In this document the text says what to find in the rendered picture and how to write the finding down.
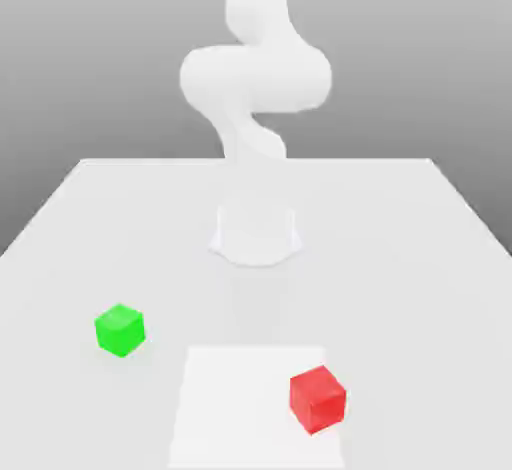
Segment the small green cube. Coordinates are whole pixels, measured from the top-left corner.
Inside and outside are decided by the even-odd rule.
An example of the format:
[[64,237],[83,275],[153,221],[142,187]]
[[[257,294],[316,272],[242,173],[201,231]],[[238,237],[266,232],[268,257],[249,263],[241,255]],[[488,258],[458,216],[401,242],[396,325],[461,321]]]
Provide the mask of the small green cube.
[[143,314],[117,304],[94,320],[100,348],[118,357],[126,357],[146,339]]

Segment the small red cube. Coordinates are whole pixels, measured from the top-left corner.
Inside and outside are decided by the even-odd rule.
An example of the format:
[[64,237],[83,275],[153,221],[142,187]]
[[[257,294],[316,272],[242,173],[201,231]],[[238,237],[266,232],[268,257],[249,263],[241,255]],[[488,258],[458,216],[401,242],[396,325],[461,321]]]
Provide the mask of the small red cube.
[[289,385],[290,409],[308,434],[344,420],[346,389],[325,365],[291,377]]

